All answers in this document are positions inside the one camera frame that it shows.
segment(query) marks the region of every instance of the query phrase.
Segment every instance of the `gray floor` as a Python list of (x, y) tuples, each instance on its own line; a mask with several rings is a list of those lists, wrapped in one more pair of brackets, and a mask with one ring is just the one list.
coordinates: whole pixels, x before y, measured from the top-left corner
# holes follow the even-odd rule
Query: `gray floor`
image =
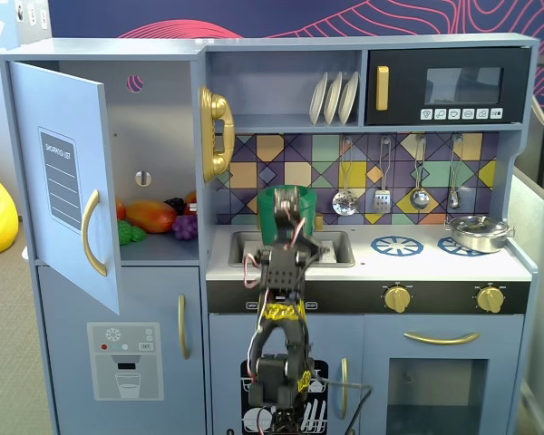
[[(52, 435), (24, 246), (0, 254), (0, 435)], [(517, 434), (538, 435), (523, 408)]]

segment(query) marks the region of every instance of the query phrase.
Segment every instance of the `oven window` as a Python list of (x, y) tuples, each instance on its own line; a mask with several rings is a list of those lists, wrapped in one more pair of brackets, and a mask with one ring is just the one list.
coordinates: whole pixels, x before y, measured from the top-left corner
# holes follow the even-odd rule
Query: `oven window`
[(425, 103), (495, 104), (500, 82), (501, 68), (432, 68), (427, 70)]
[(488, 360), (391, 359), (387, 435), (476, 435)]

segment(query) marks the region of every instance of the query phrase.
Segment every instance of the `oven door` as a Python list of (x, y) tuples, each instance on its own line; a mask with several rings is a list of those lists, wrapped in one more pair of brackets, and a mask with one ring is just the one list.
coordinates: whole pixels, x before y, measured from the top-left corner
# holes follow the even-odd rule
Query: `oven door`
[(368, 125), (522, 122), (530, 48), (369, 53)]
[(361, 432), (505, 435), (518, 367), (520, 315), (365, 317)]

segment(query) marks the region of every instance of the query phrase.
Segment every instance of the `ice dispenser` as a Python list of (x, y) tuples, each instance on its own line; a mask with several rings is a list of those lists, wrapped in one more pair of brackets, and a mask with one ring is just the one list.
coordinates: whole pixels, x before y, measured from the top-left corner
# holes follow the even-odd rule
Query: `ice dispenser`
[(89, 323), (87, 329), (95, 400), (163, 400), (159, 324)]

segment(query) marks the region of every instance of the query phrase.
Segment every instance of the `green cup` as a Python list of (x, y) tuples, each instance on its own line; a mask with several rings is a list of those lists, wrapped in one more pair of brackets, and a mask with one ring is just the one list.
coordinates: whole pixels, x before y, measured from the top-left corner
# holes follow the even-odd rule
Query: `green cup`
[[(257, 194), (257, 213), (260, 219), (260, 229), (262, 231), (262, 240), (264, 245), (271, 245), (278, 234), (276, 221), (274, 220), (274, 190), (276, 189), (294, 189), (295, 186), (283, 185), (265, 188)], [(307, 235), (312, 235), (315, 226), (316, 215), (316, 192), (311, 188), (296, 186), (300, 191), (300, 217), (306, 218), (303, 231)]]

